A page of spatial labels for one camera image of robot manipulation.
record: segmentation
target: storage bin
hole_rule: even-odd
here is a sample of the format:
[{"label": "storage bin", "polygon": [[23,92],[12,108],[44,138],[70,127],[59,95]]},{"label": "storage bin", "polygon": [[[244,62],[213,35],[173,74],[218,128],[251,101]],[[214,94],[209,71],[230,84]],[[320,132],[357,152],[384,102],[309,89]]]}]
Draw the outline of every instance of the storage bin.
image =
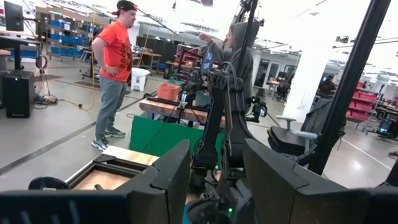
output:
[{"label": "storage bin", "polygon": [[376,100],[377,100],[377,96],[370,95],[370,94],[367,94],[367,93],[360,93],[359,97],[361,99],[370,100],[370,101],[373,101],[373,102],[376,102]]},{"label": "storage bin", "polygon": [[144,91],[147,75],[150,71],[141,68],[131,69],[131,90]]},{"label": "storage bin", "polygon": [[368,114],[365,112],[360,112],[360,111],[351,111],[352,117],[362,120],[362,121],[366,121],[368,119]]},{"label": "storage bin", "polygon": [[157,88],[157,97],[164,100],[175,100],[180,91],[180,86],[163,83]]},{"label": "storage bin", "polygon": [[167,83],[173,84],[173,85],[178,85],[181,89],[183,89],[185,86],[185,82],[178,81],[178,80],[168,80]]},{"label": "storage bin", "polygon": [[356,103],[356,107],[362,110],[366,110],[366,111],[372,111],[372,107],[373,104],[372,103],[361,103],[361,102],[357,102]]}]

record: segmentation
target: black frame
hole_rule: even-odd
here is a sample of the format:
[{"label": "black frame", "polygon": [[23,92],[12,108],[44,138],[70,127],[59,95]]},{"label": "black frame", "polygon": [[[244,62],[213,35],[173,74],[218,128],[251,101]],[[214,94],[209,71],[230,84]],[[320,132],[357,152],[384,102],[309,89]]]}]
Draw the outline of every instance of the black frame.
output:
[{"label": "black frame", "polygon": [[100,154],[93,159],[91,164],[86,166],[79,173],[74,175],[67,184],[71,189],[75,188],[81,181],[88,177],[94,170],[107,172],[110,174],[120,175],[123,177],[133,178],[144,171],[148,166],[136,162],[118,159],[116,156]]},{"label": "black frame", "polygon": [[342,79],[338,85],[332,102],[328,119],[321,132],[318,141],[318,151],[308,169],[318,175],[322,175],[328,161],[330,152],[334,146],[333,137],[341,128],[349,103],[354,95],[356,85],[361,78],[363,69],[368,61],[369,54],[379,29],[384,21],[391,0],[372,0],[365,14],[358,36],[354,43],[351,55],[346,63]]}]

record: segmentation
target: person in gray hoodie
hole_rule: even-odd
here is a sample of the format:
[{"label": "person in gray hoodie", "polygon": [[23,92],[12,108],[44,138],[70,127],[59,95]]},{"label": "person in gray hoodie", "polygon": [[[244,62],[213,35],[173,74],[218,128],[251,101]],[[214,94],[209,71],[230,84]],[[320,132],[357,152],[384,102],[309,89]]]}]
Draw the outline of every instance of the person in gray hoodie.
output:
[{"label": "person in gray hoodie", "polygon": [[[213,39],[207,34],[200,34],[199,38],[208,43],[208,47],[211,49],[211,53],[213,54],[215,60],[219,61],[220,63],[229,61],[236,70],[239,62],[239,56],[242,51],[244,32],[247,25],[247,22],[239,22],[231,25],[229,28],[225,44],[232,49],[232,52],[224,52],[222,48],[214,43]],[[242,63],[243,68],[241,69],[241,73],[236,74],[236,76],[241,78],[244,82],[243,95],[245,99],[251,97],[251,77],[253,71],[253,57],[251,55],[251,48],[256,40],[259,28],[260,24],[258,21],[253,21],[250,33],[246,37],[248,39],[248,45],[246,49],[244,49],[246,52],[244,54]],[[246,103],[245,112],[248,112],[250,107],[250,103]]]}]

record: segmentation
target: workbench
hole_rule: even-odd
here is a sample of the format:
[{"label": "workbench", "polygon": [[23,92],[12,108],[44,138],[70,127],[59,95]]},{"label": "workbench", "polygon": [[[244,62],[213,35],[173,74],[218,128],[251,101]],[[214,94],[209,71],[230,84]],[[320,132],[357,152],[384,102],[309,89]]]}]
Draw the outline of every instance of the workbench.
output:
[{"label": "workbench", "polygon": [[[156,157],[156,156],[151,156],[148,154],[135,152],[135,151],[128,150],[128,149],[123,149],[123,148],[116,147],[116,146],[108,147],[108,149],[103,151],[102,154],[106,154],[109,156],[115,156],[118,159],[124,159],[126,161],[136,162],[136,163],[144,164],[147,166],[152,165],[152,163],[158,159],[158,157]],[[88,167],[91,164],[91,161],[92,160],[88,161],[87,165],[83,166],[80,170],[78,170],[76,173],[74,173],[70,178],[68,178],[66,180],[66,182],[69,182],[72,178],[74,178],[74,176],[78,175],[82,170],[84,170],[86,167]],[[96,184],[100,184],[100,186],[102,186],[102,188],[104,188],[104,190],[114,190],[114,189],[118,188],[120,185],[127,182],[128,180],[129,179],[127,177],[122,177],[122,176],[94,170],[83,181],[81,181],[74,188],[74,190],[94,190],[95,189],[94,185],[96,185]],[[197,197],[195,195],[188,194],[185,203],[195,200],[196,198]]]},{"label": "workbench", "polygon": [[[185,108],[184,111],[181,113],[181,117],[179,117],[180,111],[177,109],[176,106],[165,103],[159,103],[147,99],[141,100],[139,102],[139,107],[141,108],[142,111],[145,111],[147,113],[147,117],[150,119],[154,119],[155,115],[159,114],[162,116],[170,116],[172,118],[185,119],[191,122],[198,122],[199,120],[201,124],[205,124],[207,121],[207,112]],[[221,119],[220,126],[225,127],[224,116]]]},{"label": "workbench", "polygon": [[142,57],[144,57],[144,56],[150,57],[150,63],[149,63],[149,65],[139,65],[140,68],[146,68],[148,70],[153,70],[153,67],[156,67],[155,70],[157,70],[157,66],[160,63],[160,58],[162,57],[160,54],[141,52],[141,56]]}]

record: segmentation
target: yellow cable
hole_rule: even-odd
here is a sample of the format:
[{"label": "yellow cable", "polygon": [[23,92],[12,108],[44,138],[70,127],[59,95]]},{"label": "yellow cable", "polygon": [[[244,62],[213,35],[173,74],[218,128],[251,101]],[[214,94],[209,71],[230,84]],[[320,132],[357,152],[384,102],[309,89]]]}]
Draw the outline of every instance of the yellow cable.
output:
[{"label": "yellow cable", "polygon": [[[91,25],[91,31],[90,31],[91,44],[92,44],[93,41],[94,41],[95,15],[96,15],[95,10],[93,10],[93,23],[92,23],[92,25]],[[69,101],[69,100],[60,100],[60,101],[66,102],[66,103],[73,104],[73,105],[75,105],[77,108],[82,109],[82,110],[85,110],[85,111],[87,111],[87,112],[89,112],[89,110],[92,110],[92,109],[94,108],[94,105],[95,105],[95,90],[94,90],[94,86],[95,86],[95,76],[94,76],[94,50],[93,50],[93,48],[92,48],[91,46],[90,46],[90,48],[91,48],[91,65],[90,65],[91,67],[90,67],[90,74],[91,74],[91,73],[93,74],[93,76],[92,76],[92,78],[91,78],[91,96],[92,96],[92,99],[93,99],[93,103],[91,104],[91,106],[90,106],[89,108],[84,108],[84,107],[83,107],[83,104],[74,103],[74,102]]]}]

